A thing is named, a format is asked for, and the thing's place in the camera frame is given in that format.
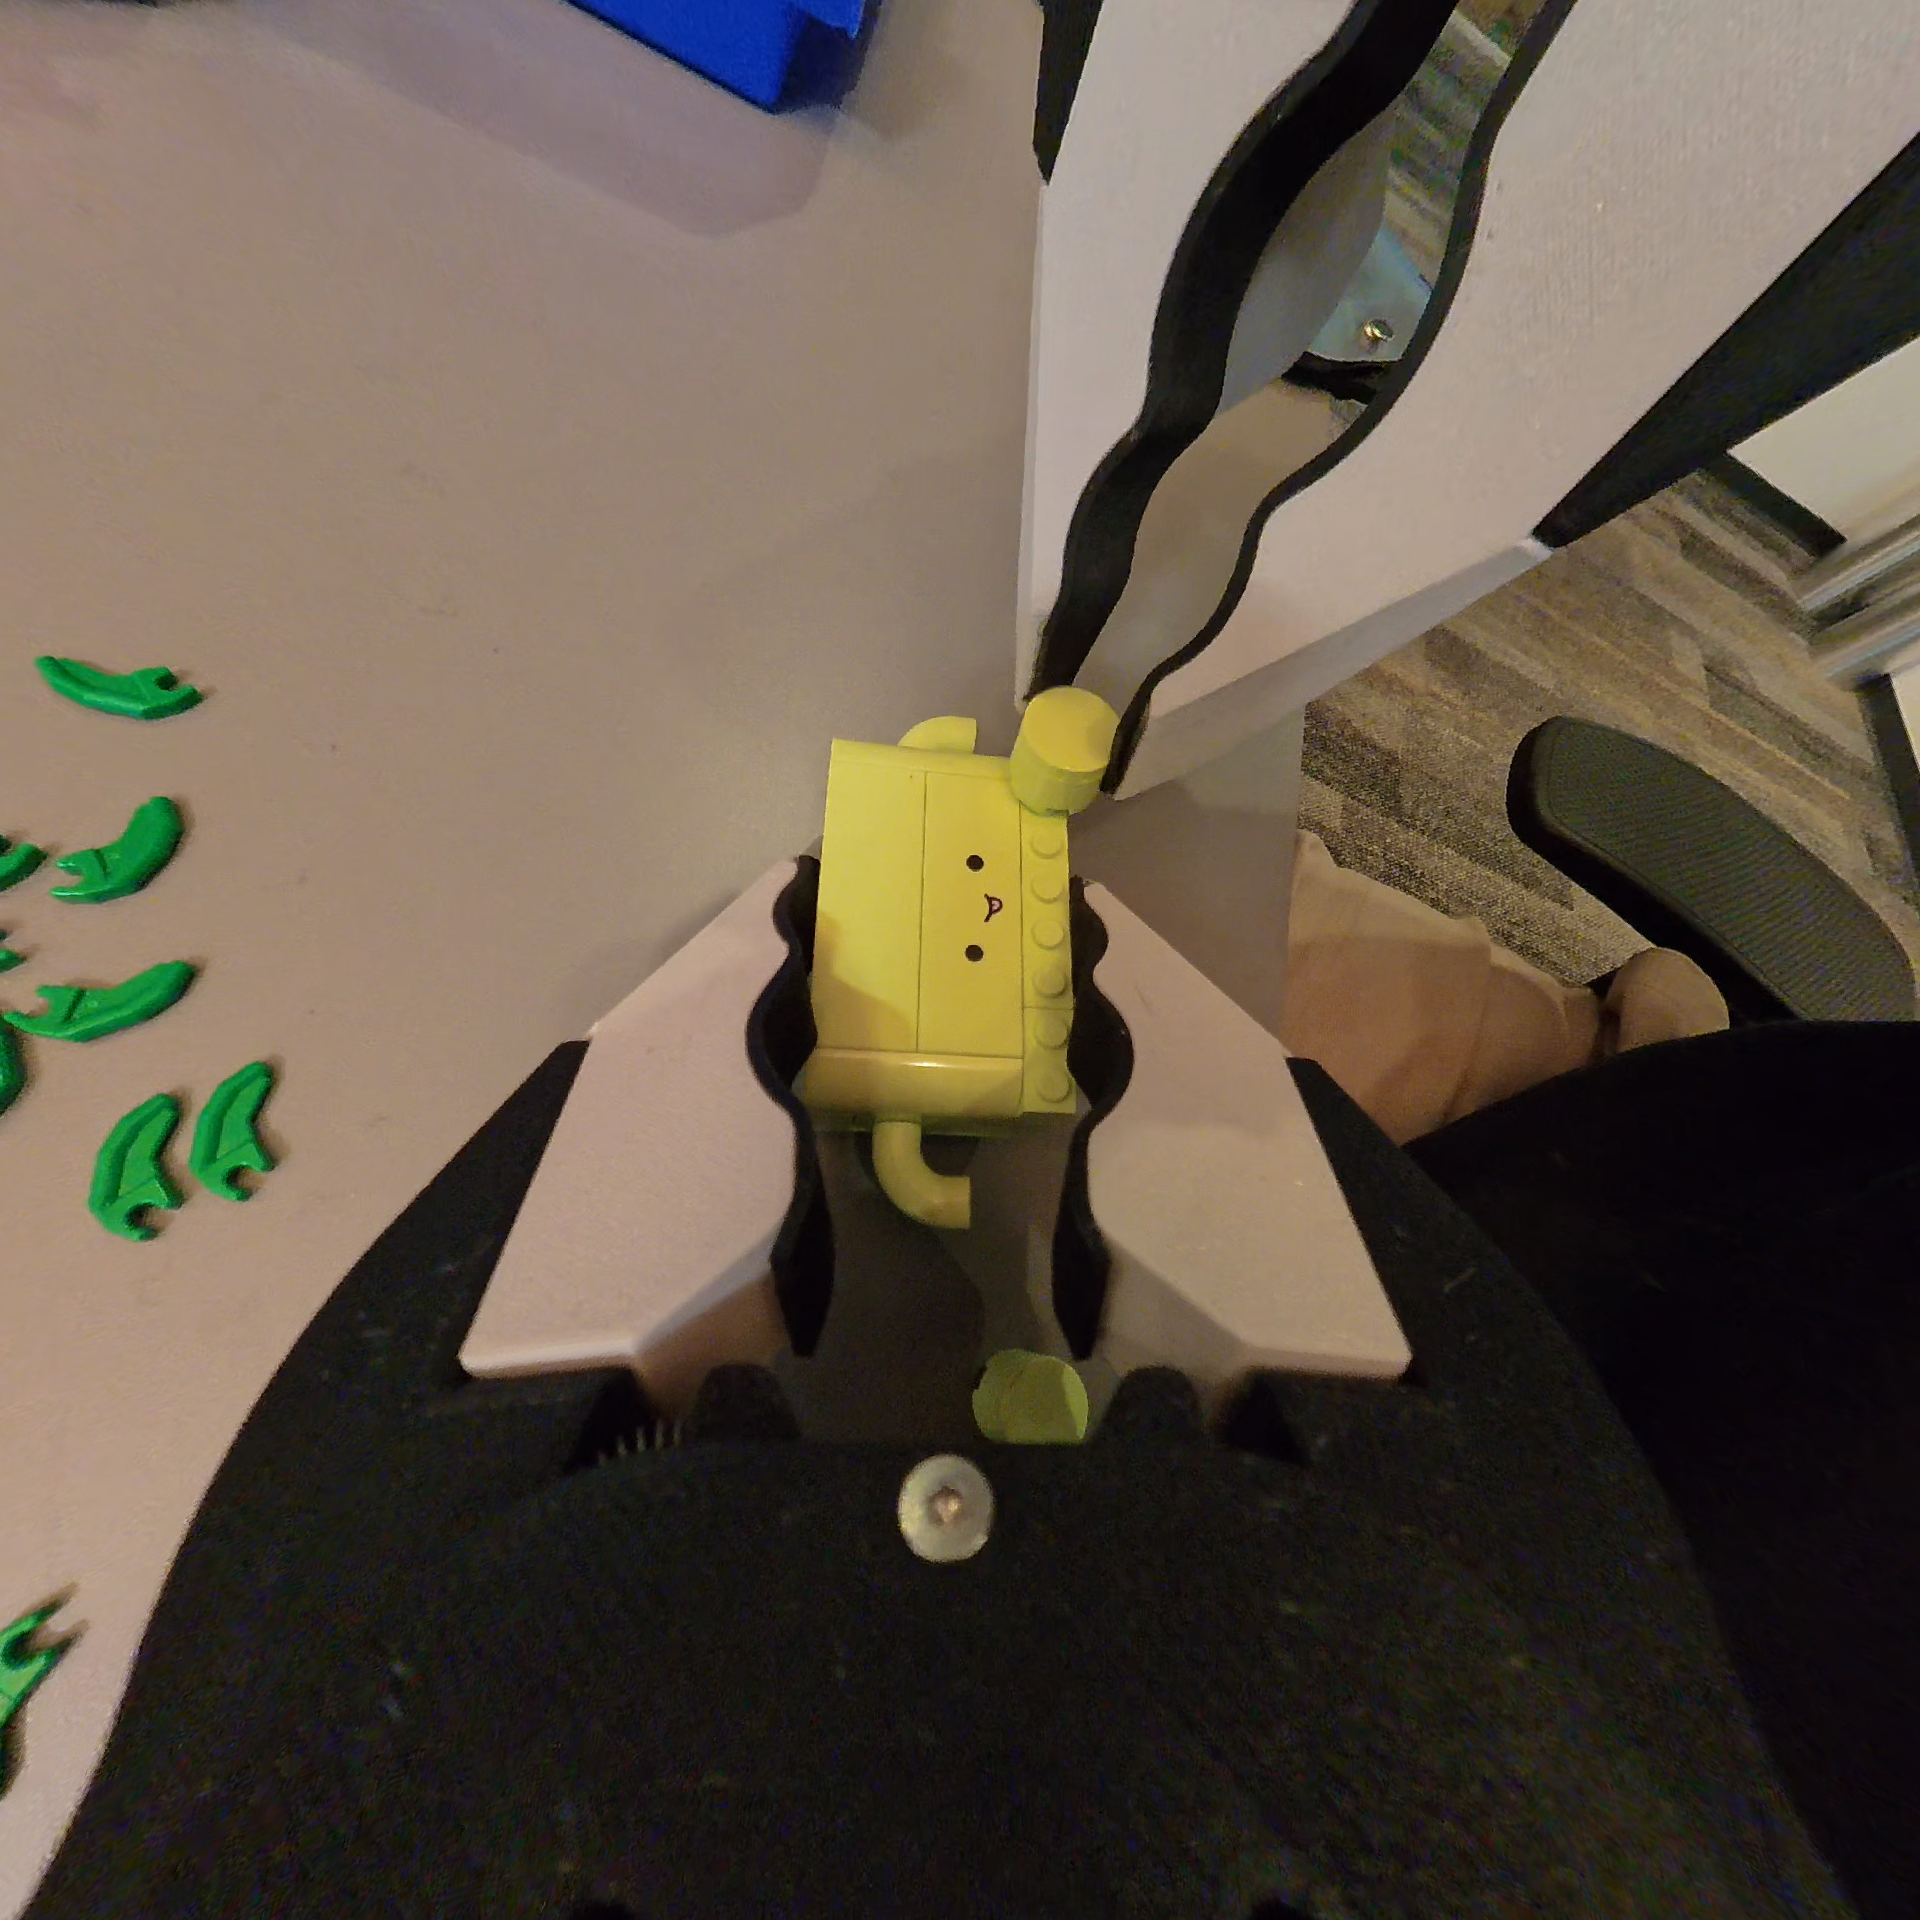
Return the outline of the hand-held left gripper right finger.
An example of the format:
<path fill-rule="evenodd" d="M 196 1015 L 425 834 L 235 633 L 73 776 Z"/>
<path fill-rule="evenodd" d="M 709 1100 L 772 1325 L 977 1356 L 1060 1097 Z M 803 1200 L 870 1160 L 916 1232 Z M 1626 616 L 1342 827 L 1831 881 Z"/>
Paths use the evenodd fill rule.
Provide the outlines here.
<path fill-rule="evenodd" d="M 1077 1361 L 1401 1378 L 1407 1340 L 1282 1043 L 1105 884 L 1071 884 L 1067 1066 L 1084 1112 L 1052 1237 Z"/>

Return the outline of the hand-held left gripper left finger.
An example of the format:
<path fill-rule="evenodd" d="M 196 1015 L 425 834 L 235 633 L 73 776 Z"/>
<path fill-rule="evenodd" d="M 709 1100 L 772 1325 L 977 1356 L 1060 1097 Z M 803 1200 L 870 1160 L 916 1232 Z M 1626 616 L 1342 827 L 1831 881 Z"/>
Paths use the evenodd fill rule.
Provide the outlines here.
<path fill-rule="evenodd" d="M 821 866 L 756 877 L 591 1029 L 461 1364 L 623 1364 L 691 1403 L 724 1362 L 811 1356 L 833 1224 L 795 1076 Z"/>

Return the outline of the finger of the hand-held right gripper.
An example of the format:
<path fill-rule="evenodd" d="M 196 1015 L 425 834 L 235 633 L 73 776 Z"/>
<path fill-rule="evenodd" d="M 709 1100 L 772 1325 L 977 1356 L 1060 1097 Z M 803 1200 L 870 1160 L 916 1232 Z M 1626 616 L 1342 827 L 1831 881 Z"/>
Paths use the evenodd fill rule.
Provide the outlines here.
<path fill-rule="evenodd" d="M 1046 5 L 1019 522 L 1022 693 L 1087 667 L 1146 514 L 1284 378 L 1382 225 L 1455 5 Z"/>
<path fill-rule="evenodd" d="M 1537 567 L 1549 513 L 1908 146 L 1915 33 L 1908 2 L 1539 13 L 1396 380 L 1247 531 L 1119 796 Z"/>

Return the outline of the lime green toy brick pot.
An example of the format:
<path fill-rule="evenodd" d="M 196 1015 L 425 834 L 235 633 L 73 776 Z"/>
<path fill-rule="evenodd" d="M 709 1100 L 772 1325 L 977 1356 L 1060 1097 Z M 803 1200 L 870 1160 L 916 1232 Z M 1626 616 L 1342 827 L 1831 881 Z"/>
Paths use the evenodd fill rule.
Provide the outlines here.
<path fill-rule="evenodd" d="M 870 1133 L 882 1194 L 957 1232 L 965 1175 L 927 1137 L 1071 1114 L 1069 816 L 1022 810 L 977 720 L 830 749 L 810 964 L 810 1114 Z"/>

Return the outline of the lime green round peg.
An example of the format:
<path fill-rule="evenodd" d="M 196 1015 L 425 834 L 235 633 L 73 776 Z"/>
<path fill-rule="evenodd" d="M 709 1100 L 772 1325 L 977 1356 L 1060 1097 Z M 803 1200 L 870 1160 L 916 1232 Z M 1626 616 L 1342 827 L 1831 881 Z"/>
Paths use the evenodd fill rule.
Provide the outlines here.
<path fill-rule="evenodd" d="M 1015 802 L 1043 816 L 1071 816 L 1098 799 L 1119 715 L 1077 687 L 1045 688 L 1022 713 L 1009 759 Z"/>
<path fill-rule="evenodd" d="M 1087 1385 L 1069 1361 L 996 1352 L 972 1395 L 977 1432 L 1005 1448 L 1077 1448 L 1087 1439 Z"/>

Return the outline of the person's beige trouser leg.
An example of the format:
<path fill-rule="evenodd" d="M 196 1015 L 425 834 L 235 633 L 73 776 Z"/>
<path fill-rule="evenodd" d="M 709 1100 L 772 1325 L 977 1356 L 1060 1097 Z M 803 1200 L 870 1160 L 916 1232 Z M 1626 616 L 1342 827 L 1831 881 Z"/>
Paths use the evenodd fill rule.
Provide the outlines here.
<path fill-rule="evenodd" d="M 1281 1036 L 1404 1146 L 1621 1052 L 1731 1026 L 1679 951 L 1634 953 L 1607 987 L 1570 987 L 1298 833 Z"/>

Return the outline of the grey metal plate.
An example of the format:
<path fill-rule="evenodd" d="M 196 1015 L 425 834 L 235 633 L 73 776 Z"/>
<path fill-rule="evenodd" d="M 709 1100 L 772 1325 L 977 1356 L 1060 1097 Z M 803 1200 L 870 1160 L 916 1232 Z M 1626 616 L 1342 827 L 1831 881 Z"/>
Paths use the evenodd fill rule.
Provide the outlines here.
<path fill-rule="evenodd" d="M 1308 354 L 1338 368 L 1390 367 L 1407 347 L 1429 297 L 1429 279 L 1381 225 Z"/>

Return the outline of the blue plastic bin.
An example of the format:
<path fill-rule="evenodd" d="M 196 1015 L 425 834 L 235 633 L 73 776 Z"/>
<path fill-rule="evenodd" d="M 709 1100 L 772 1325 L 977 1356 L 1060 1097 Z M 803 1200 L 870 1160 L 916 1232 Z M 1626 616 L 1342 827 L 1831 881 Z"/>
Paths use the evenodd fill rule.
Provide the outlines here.
<path fill-rule="evenodd" d="M 618 33 L 767 109 L 835 105 L 877 2 L 577 2 Z"/>

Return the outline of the scattered green leaf pieces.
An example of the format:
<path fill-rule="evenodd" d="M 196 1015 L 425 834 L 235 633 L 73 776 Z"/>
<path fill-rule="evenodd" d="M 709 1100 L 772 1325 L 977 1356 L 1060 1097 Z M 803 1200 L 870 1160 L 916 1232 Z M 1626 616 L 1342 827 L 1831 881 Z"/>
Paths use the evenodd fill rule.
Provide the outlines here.
<path fill-rule="evenodd" d="M 203 703 L 199 687 L 173 667 L 154 663 L 109 671 L 73 657 L 39 657 L 42 683 L 60 699 L 109 717 L 155 725 L 189 713 Z M 53 899 L 69 906 L 107 906 L 148 890 L 177 859 L 186 841 L 186 815 L 171 796 L 138 802 L 121 833 L 91 848 L 54 858 L 61 882 Z M 170 1013 L 199 980 L 196 963 L 171 959 L 115 983 L 45 983 L 30 1011 L 2 1015 L 2 1109 L 14 1109 L 33 1075 L 26 1043 L 49 1040 L 82 1045 L 107 1040 Z M 251 1199 L 251 1178 L 277 1170 L 258 1121 L 277 1090 L 273 1063 L 244 1063 L 205 1100 L 186 1151 L 189 1178 L 209 1194 L 230 1202 Z M 173 1215 L 186 1194 L 170 1155 L 186 1104 L 173 1093 L 155 1093 L 121 1114 L 93 1151 L 87 1172 L 87 1215 L 109 1237 L 154 1242 L 159 1217 Z M 15 1769 L 15 1723 L 49 1676 L 69 1651 L 69 1639 L 51 1639 L 45 1628 L 61 1610 L 42 1602 L 4 1623 L 2 1633 L 2 1746 L 4 1786 Z"/>

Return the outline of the black desk frame bar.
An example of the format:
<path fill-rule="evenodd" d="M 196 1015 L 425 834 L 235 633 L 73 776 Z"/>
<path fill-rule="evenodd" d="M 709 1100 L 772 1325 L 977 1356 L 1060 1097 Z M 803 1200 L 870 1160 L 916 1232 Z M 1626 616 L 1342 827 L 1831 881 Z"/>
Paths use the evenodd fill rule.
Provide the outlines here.
<path fill-rule="evenodd" d="M 1834 551 L 1846 547 L 1846 536 L 1807 509 L 1790 493 L 1774 488 L 1765 475 L 1741 464 L 1733 453 L 1722 453 L 1717 460 L 1698 469 L 1719 488 L 1739 499 L 1754 514 L 1775 527 L 1782 536 L 1796 543 L 1811 561 L 1825 561 Z"/>

